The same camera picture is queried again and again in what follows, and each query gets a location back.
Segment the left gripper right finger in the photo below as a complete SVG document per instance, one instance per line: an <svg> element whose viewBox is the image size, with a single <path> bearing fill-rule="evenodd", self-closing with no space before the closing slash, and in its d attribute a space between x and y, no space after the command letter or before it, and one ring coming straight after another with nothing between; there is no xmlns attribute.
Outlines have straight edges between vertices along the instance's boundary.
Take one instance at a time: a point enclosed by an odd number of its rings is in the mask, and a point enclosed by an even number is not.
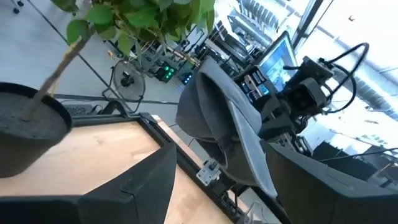
<svg viewBox="0 0 398 224"><path fill-rule="evenodd" d="M275 143L272 182L291 223L397 224L397 194Z"/></svg>

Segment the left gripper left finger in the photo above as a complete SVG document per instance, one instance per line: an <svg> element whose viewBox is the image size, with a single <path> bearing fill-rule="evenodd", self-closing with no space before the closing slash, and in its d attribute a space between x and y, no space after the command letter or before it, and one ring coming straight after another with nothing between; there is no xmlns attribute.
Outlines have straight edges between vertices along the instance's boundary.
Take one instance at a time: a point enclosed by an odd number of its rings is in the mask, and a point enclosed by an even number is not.
<svg viewBox="0 0 398 224"><path fill-rule="evenodd" d="M1 223L163 224L176 168L169 143L84 195L3 197Z"/></svg>

